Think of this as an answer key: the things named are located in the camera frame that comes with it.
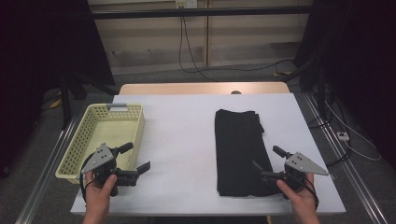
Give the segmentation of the aluminium floor rail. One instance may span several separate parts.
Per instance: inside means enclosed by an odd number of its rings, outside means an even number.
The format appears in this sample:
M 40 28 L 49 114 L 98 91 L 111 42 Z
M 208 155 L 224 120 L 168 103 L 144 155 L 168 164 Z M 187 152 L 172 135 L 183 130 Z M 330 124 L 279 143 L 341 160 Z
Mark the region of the aluminium floor rail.
M 342 154 L 346 152 L 342 142 L 336 136 L 333 128 L 330 124 L 326 124 L 325 121 L 320 117 L 319 112 L 317 110 L 317 103 L 314 100 L 313 96 L 306 95 L 305 100 L 309 105 L 314 116 L 318 116 L 318 124 L 321 126 L 321 130 L 324 133 L 327 141 L 329 142 L 332 151 L 336 155 L 338 159 L 341 158 Z M 374 195 L 368 189 L 367 185 L 361 178 L 360 174 L 356 170 L 351 160 L 345 160 L 340 162 L 344 173 L 348 181 L 350 182 L 352 188 L 357 193 L 362 206 L 364 207 L 368 217 L 371 219 L 373 224 L 389 224 L 389 221 L 385 217 L 385 214 L 382 212 L 379 204 L 377 203 Z
M 77 118 L 61 119 L 62 127 L 48 133 L 41 134 L 44 140 L 43 147 L 37 147 L 39 152 L 34 156 L 34 163 L 38 162 L 43 167 L 35 180 L 29 196 L 21 209 L 15 224 L 31 224 L 37 209 L 49 189 L 50 181 L 55 177 L 55 172 L 66 151 L 68 141 L 76 130 Z

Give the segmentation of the black metal stand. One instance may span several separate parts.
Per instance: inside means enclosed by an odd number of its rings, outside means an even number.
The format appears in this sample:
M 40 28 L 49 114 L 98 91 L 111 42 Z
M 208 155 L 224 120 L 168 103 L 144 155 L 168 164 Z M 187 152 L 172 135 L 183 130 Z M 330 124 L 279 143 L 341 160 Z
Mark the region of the black metal stand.
M 63 130 L 66 129 L 72 119 L 69 93 L 72 93 L 77 100 L 84 100 L 87 97 L 87 92 L 83 87 L 84 84 L 89 84 L 109 95 L 118 95 L 120 93 L 118 90 L 112 89 L 106 84 L 79 72 L 71 73 L 70 75 L 62 74 L 60 78 L 60 91 L 64 118 Z

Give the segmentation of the wooden table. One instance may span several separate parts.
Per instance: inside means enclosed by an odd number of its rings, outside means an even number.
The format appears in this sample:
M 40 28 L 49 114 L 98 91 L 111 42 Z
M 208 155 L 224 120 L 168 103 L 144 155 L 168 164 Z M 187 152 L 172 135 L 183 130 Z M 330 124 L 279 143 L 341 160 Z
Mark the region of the wooden table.
M 203 82 L 125 84 L 120 95 L 290 93 L 284 82 Z

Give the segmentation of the black curtain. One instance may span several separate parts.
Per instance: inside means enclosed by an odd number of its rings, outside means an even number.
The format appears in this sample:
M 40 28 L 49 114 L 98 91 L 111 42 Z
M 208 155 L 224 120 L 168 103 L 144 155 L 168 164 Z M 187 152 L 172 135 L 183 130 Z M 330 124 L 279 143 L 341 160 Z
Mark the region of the black curtain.
M 88 0 L 0 0 L 0 178 L 38 121 L 44 93 L 114 83 Z
M 396 0 L 312 0 L 329 10 L 309 14 L 294 59 L 308 61 L 335 28 L 321 64 L 382 156 L 396 166 Z

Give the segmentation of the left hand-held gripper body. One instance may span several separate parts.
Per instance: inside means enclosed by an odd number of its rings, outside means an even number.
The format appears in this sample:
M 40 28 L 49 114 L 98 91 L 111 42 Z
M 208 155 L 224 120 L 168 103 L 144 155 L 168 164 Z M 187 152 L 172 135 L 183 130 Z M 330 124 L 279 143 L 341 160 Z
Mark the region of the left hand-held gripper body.
M 82 196 L 86 196 L 83 176 L 89 171 L 93 171 L 93 178 L 104 184 L 111 175 L 117 176 L 115 187 L 111 190 L 110 196 L 118 195 L 118 186 L 134 187 L 139 178 L 137 171 L 123 171 L 117 166 L 117 157 L 120 155 L 118 148 L 110 148 L 106 143 L 101 144 L 84 162 L 80 170 L 80 188 Z

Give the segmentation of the black horizontal bar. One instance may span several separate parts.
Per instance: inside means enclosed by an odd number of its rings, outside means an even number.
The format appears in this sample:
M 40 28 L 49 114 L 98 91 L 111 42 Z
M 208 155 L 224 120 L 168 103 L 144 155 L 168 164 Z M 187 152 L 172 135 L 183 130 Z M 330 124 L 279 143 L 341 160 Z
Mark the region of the black horizontal bar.
M 291 7 L 225 7 L 225 8 L 185 8 L 155 9 L 133 11 L 94 11 L 95 20 L 146 19 L 146 18 L 177 18 L 177 17 L 208 17 L 208 16 L 245 16 L 245 15 L 282 15 L 305 14 L 313 10 L 313 6 Z

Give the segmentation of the person's right hand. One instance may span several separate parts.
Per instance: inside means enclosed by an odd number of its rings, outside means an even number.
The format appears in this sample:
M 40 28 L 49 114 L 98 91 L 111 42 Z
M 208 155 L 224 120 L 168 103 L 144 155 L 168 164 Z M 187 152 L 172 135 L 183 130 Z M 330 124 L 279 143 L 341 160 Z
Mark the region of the person's right hand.
M 293 214 L 300 222 L 317 217 L 315 197 L 309 190 L 296 193 L 283 180 L 277 180 L 276 184 L 290 199 Z

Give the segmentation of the white table board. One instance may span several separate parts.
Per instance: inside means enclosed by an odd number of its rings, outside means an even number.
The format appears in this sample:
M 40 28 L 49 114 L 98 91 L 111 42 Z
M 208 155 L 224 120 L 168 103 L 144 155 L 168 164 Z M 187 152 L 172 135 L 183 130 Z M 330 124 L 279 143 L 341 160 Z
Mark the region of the white table board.
M 217 191 L 215 114 L 252 110 L 261 119 L 266 148 L 301 152 L 325 163 L 291 93 L 120 95 L 117 103 L 143 106 L 145 127 L 138 163 L 151 167 L 135 187 L 122 187 L 110 213 L 122 217 L 265 216 L 290 213 L 289 201 L 221 197 Z

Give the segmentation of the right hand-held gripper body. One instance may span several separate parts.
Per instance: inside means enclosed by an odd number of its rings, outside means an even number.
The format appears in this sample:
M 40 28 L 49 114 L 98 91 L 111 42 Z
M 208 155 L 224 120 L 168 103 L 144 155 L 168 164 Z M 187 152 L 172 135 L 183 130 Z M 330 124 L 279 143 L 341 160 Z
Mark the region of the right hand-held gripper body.
M 285 159 L 284 171 L 279 173 L 264 171 L 261 175 L 263 182 L 283 180 L 292 190 L 302 190 L 307 181 L 306 174 L 328 175 L 329 173 L 315 162 L 307 158 L 303 153 L 290 153 Z

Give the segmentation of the person's left hand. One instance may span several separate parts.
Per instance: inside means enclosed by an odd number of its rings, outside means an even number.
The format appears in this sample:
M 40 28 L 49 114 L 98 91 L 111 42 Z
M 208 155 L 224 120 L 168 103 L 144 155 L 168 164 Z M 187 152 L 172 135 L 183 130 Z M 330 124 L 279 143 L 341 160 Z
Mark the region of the person's left hand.
M 103 185 L 96 182 L 92 171 L 85 174 L 85 177 L 88 182 L 85 187 L 87 214 L 94 217 L 106 216 L 109 211 L 110 192 L 115 187 L 117 177 L 111 175 Z

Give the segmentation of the pale yellow plastic basket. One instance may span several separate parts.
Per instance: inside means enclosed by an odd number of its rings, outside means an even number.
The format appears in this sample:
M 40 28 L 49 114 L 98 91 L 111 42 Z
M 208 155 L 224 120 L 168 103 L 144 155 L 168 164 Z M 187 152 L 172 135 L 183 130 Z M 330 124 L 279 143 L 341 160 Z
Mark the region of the pale yellow plastic basket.
M 134 147 L 117 157 L 117 166 L 121 170 L 135 170 L 144 126 L 142 105 L 89 105 L 56 170 L 56 177 L 78 184 L 82 163 L 103 143 L 114 148 L 132 142 Z

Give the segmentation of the white wall outlet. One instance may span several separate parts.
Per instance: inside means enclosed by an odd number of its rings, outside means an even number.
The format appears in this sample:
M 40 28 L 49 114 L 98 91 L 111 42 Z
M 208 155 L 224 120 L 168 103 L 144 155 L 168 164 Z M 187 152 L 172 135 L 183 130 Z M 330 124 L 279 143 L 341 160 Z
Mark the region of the white wall outlet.
M 175 0 L 176 8 L 198 8 L 197 0 Z

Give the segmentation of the black cloth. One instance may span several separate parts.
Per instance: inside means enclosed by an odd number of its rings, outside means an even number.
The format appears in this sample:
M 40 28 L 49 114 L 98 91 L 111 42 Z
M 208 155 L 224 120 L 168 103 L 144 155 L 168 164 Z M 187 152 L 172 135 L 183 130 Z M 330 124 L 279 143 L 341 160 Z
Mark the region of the black cloth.
M 273 172 L 264 142 L 264 128 L 255 111 L 232 112 L 220 109 L 215 115 L 217 190 L 220 196 L 266 197 L 278 194 L 273 181 L 262 181 L 257 162 L 265 172 Z

